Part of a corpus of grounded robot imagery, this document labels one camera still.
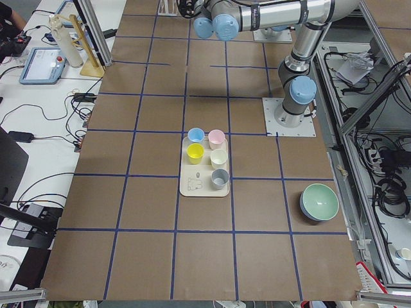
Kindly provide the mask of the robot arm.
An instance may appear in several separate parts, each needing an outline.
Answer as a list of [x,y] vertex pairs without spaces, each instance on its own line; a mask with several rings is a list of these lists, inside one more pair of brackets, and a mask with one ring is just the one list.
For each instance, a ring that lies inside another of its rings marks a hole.
[[300,125],[317,86],[308,76],[311,60],[332,22],[349,15],[358,1],[269,1],[245,4],[237,1],[193,1],[185,13],[195,19],[202,39],[216,35],[229,41],[241,31],[256,31],[291,24],[300,27],[290,54],[280,63],[278,75],[284,99],[274,112],[284,127]]

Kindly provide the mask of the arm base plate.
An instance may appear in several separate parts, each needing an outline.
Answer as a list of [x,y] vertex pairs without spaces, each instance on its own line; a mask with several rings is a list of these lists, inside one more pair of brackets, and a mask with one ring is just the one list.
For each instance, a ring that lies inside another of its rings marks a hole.
[[292,35],[288,26],[263,28],[253,31],[254,41],[262,43],[291,44]]
[[316,137],[308,107],[304,114],[296,116],[283,108],[283,98],[263,98],[263,111],[268,136]]

